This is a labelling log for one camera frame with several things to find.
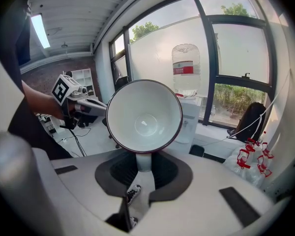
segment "cup rim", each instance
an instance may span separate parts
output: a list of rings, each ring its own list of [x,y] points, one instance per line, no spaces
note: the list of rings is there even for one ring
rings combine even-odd
[[[178,103],[178,106],[179,106],[179,111],[180,111],[180,122],[179,122],[179,125],[178,125],[178,128],[177,128],[177,131],[176,133],[174,134],[174,136],[164,145],[162,145],[161,147],[159,148],[156,148],[156,149],[153,149],[153,150],[148,150],[148,151],[138,151],[138,150],[133,150],[133,149],[130,149],[124,145],[122,145],[116,138],[115,136],[112,134],[111,130],[110,130],[110,127],[109,127],[109,122],[108,122],[108,111],[109,111],[109,106],[110,106],[110,103],[112,101],[112,99],[115,97],[115,95],[121,90],[123,89],[124,87],[126,87],[127,85],[129,84],[132,84],[132,83],[135,83],[135,82],[140,82],[140,81],[150,81],[150,82],[155,82],[155,83],[158,83],[158,84],[161,84],[163,85],[164,87],[166,87],[172,94],[173,96],[175,97],[177,103]],[[107,109],[106,109],[106,121],[107,121],[107,129],[108,129],[108,132],[109,134],[112,136],[112,138],[114,139],[114,141],[119,145],[121,146],[123,149],[129,151],[129,152],[132,152],[132,153],[137,153],[137,154],[149,154],[149,153],[154,153],[154,152],[157,152],[159,150],[162,150],[164,149],[165,147],[167,147],[169,144],[171,144],[173,142],[173,140],[177,137],[178,133],[180,132],[180,129],[181,129],[181,126],[182,126],[182,107],[181,107],[181,103],[178,99],[178,97],[175,95],[175,93],[166,85],[164,85],[163,83],[160,83],[158,81],[154,81],[154,80],[148,80],[148,79],[141,79],[141,80],[135,80],[135,81],[131,81],[129,83],[127,83],[126,85],[124,85],[123,87],[119,88],[114,94],[113,96],[111,97],[111,99],[109,100],[108,104],[107,104]]]

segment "black chair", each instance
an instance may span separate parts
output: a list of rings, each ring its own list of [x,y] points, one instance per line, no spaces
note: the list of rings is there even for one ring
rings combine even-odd
[[[126,85],[128,83],[129,83],[128,76],[121,77],[121,78],[117,79],[117,81],[115,83],[115,91],[118,91],[120,88],[122,88],[124,85]],[[107,127],[106,118],[104,118],[102,120],[102,123]]]

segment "backpack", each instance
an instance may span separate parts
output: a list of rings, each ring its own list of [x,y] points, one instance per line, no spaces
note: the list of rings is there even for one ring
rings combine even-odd
[[[260,115],[266,110],[265,106],[262,105],[259,102],[254,102],[249,105],[245,113],[243,114],[241,120],[239,121],[239,124],[237,128],[235,129],[235,133],[241,131],[245,127],[249,126],[251,123],[253,123],[256,119],[260,117]],[[261,134],[261,129],[265,121],[265,115],[263,115],[260,123],[260,126],[254,135],[252,137],[253,140],[257,141]],[[245,130],[241,131],[239,134],[236,135],[236,138],[242,142],[246,142],[248,138],[251,138],[251,136],[255,133],[257,126],[259,124],[259,121],[256,121],[254,124],[252,124],[249,128],[246,128]]]

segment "red label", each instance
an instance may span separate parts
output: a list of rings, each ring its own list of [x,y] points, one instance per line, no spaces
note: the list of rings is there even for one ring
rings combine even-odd
[[[181,68],[174,68],[174,75],[176,74],[193,74],[193,66],[184,66]]]

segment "fluorescent light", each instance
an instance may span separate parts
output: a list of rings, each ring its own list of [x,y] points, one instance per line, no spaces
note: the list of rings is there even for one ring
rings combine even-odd
[[[36,32],[43,48],[50,47],[50,44],[49,44],[47,36],[46,36],[45,29],[44,29],[43,19],[42,19],[41,15],[38,14],[36,16],[32,16],[30,19],[31,19],[31,22],[33,23],[35,32]]]

